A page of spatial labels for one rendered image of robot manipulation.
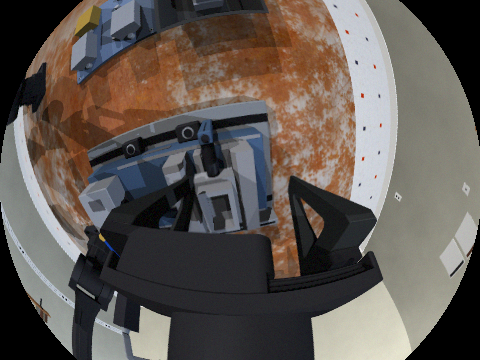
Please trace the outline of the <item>yellow block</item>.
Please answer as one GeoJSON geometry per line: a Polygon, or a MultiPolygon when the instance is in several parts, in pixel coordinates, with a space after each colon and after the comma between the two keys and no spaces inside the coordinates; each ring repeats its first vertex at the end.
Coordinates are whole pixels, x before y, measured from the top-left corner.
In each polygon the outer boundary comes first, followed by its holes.
{"type": "Polygon", "coordinates": [[[88,11],[85,11],[83,15],[77,20],[75,36],[83,37],[89,29],[95,29],[99,25],[101,8],[92,5],[88,11]]]}

